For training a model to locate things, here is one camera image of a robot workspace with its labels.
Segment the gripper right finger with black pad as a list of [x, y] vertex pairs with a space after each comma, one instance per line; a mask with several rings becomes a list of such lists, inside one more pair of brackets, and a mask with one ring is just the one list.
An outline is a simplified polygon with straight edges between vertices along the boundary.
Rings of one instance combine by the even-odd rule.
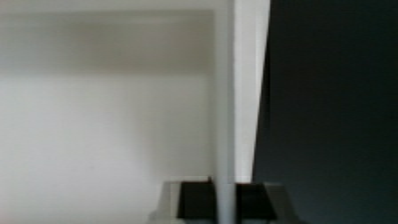
[[236, 224], [303, 224], [282, 184], [236, 185]]

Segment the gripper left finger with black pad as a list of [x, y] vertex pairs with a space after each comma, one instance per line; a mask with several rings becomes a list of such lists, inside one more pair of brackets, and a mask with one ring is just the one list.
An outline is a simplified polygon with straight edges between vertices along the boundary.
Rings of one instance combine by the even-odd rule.
[[216, 192], [211, 179], [163, 183], [151, 224], [216, 224]]

